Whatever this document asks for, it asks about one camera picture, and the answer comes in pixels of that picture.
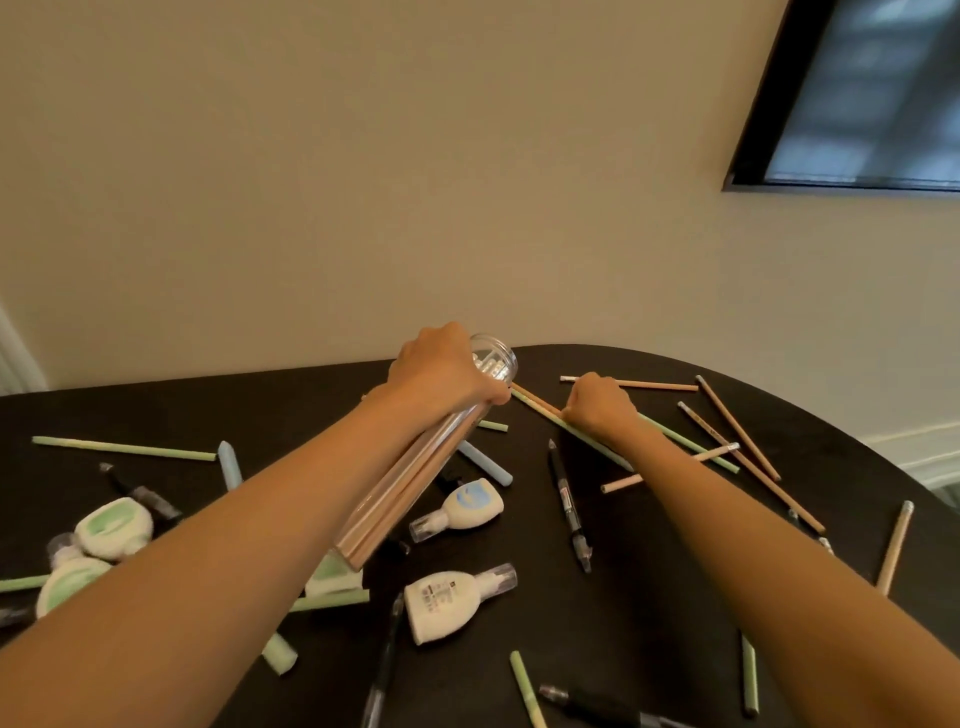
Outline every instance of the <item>wrist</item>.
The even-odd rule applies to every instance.
[[[624,457],[629,452],[646,449],[654,446],[663,437],[655,427],[645,422],[637,415],[618,423],[610,437],[611,447]]]
[[[450,404],[429,382],[415,377],[387,382],[378,389],[378,399],[393,410],[393,416],[409,422],[419,431],[438,422],[450,411]]]

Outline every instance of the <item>beige wall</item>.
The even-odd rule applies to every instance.
[[[719,191],[782,0],[0,6],[0,300],[54,386],[459,318],[960,419],[960,201]]]

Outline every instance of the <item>dark tabletop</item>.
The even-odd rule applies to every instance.
[[[681,361],[593,346],[516,353],[517,382],[558,406],[570,387],[559,375],[596,370],[692,383],[704,374],[780,471],[783,487],[827,527],[837,556],[871,581],[900,505],[914,500],[891,598],[960,652],[960,521],[894,465],[788,402]],[[187,514],[225,491],[217,463],[45,448],[31,444],[32,435],[207,451],[227,440],[249,477],[346,414],[384,380],[387,366],[365,362],[0,398],[0,578],[49,571],[47,541],[114,498],[97,472],[101,460]],[[645,414],[705,446],[706,436],[677,409],[678,400],[735,439],[703,394],[631,390],[631,397]],[[378,553],[365,572],[370,604],[288,617],[278,631],[300,654],[298,664],[278,678],[257,659],[217,725],[359,724],[389,605],[403,585],[433,571],[475,573],[508,561],[519,586],[482,604],[460,632],[416,648],[402,630],[384,728],[529,725],[508,663],[514,649],[535,686],[543,681],[606,692],[698,728],[799,724],[762,656],[760,717],[741,717],[736,626],[649,491],[601,495],[602,483],[624,473],[517,400],[495,408],[489,419],[510,432],[478,430],[470,441],[515,476],[513,486],[501,490],[504,513],[473,531],[447,531],[402,562]],[[547,465],[549,437],[559,444],[594,547],[589,575],[569,545]],[[465,475],[481,474],[460,455],[452,462]],[[716,471],[785,513],[746,471]],[[439,507],[443,497],[431,486],[403,525]],[[34,598],[36,592],[0,595],[0,606]],[[549,707],[544,714],[555,728],[579,725]]]

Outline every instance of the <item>blue label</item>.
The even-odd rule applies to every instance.
[[[457,489],[457,502],[471,511],[483,508],[490,500],[490,494],[479,480],[474,480]]]

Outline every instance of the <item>correction fluid bottle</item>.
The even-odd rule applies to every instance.
[[[465,483],[446,497],[439,511],[428,513],[410,524],[416,543],[426,541],[448,528],[473,528],[503,513],[503,498],[487,478]]]
[[[77,523],[74,532],[91,556],[120,561],[133,556],[154,535],[150,511],[133,498],[122,497],[102,506]]]
[[[36,600],[37,618],[45,617],[94,579],[103,576],[110,564],[84,556],[72,533],[61,533],[47,545],[52,573]]]
[[[515,586],[516,570],[512,564],[501,564],[476,575],[440,571],[415,581],[403,590],[414,642],[433,642],[456,632],[473,617],[480,602]]]

